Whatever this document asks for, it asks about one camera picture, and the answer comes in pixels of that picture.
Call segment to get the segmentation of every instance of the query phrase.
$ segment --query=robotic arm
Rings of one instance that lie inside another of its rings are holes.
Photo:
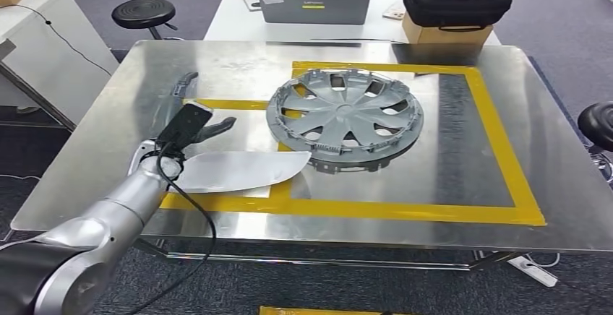
[[[236,119],[203,126],[212,111],[186,104],[155,143],[170,152],[149,152],[108,196],[81,216],[35,238],[0,247],[0,314],[89,314],[120,258],[159,208],[168,184],[182,172],[182,150],[229,130]]]

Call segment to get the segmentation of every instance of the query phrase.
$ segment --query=white cable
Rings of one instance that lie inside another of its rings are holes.
[[[25,180],[25,179],[36,179],[36,180],[40,180],[40,178],[38,178],[37,176],[11,176],[9,174],[0,174],[0,178],[13,178],[13,179],[19,179],[19,180]]]
[[[539,264],[539,263],[536,263],[532,259],[532,256],[530,256],[530,254],[526,254],[525,256],[526,256],[526,258],[528,260],[530,260],[530,263],[532,263],[535,266],[540,267],[540,268],[550,268],[550,267],[553,267],[553,266],[557,265],[560,262],[560,253],[556,253],[556,259],[552,263],[550,263],[550,264]]]

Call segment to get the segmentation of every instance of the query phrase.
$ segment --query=sticker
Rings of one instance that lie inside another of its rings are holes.
[[[264,4],[277,4],[277,3],[283,3],[284,0],[262,0],[262,2],[264,2]]]

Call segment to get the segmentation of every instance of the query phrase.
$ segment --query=yellow tape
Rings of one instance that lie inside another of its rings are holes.
[[[515,208],[526,212],[527,215],[540,219],[545,224],[545,219],[534,199],[528,180],[523,174],[521,165],[513,152],[513,146],[509,141],[498,111],[494,107],[492,98],[487,92],[481,73],[475,68],[466,69],[466,81],[471,90],[477,111],[483,121],[485,133],[492,146],[492,151],[502,172],[502,177],[507,183],[507,188],[515,203]]]
[[[265,100],[196,100],[213,109],[234,109],[238,111],[263,111],[268,106]]]
[[[463,74],[473,96],[492,152],[507,184],[514,207],[485,207],[446,204],[409,204],[390,202],[351,202],[331,199],[293,199],[291,180],[271,186],[268,198],[229,197],[222,194],[194,194],[206,210],[219,212],[265,212],[282,215],[356,217],[382,220],[418,220],[462,223],[504,223],[546,225],[534,199],[513,146],[479,71],[467,66],[428,66],[415,64],[360,64],[342,62],[294,62],[292,77],[313,69],[358,68],[378,72],[416,72]],[[241,100],[198,100],[218,109],[266,109],[266,102]],[[289,149],[279,144],[279,151]],[[168,194],[161,208],[192,210],[178,194]]]
[[[297,308],[273,308],[260,306],[260,315],[381,315],[381,311],[341,311],[341,310],[315,310]]]

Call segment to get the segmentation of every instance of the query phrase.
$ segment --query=black case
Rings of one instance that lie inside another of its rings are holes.
[[[422,27],[492,25],[513,0],[404,0],[413,22]]]

